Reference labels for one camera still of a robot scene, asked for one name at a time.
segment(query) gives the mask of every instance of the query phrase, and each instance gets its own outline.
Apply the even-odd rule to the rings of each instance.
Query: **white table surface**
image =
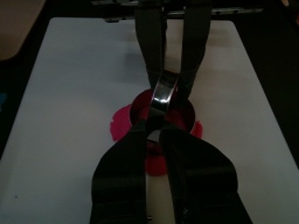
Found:
[[[180,58],[180,29],[169,23],[169,67]],[[50,21],[0,162],[1,224],[89,223],[92,174],[113,144],[111,117],[149,87],[145,77],[132,21]],[[191,102],[203,139],[236,166],[253,223],[296,224],[299,172],[231,22],[211,23]]]

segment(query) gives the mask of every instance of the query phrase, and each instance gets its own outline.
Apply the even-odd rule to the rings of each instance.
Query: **white board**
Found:
[[[169,23],[172,65],[180,29]],[[111,117],[149,87],[145,77],[132,21],[50,21],[0,163],[1,224],[89,223]],[[231,22],[211,23],[191,102],[203,139],[236,166],[253,223],[296,224],[299,172]]]

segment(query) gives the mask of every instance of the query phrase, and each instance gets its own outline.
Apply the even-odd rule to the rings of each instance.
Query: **dark background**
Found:
[[[293,160],[299,165],[299,29],[279,0],[264,0],[263,6],[260,13],[219,15],[212,19],[231,20],[235,23]],[[101,18],[116,12],[117,9],[109,6],[92,6],[89,0],[46,1],[18,55],[0,63],[0,93],[6,94],[0,112],[0,156],[50,18]]]

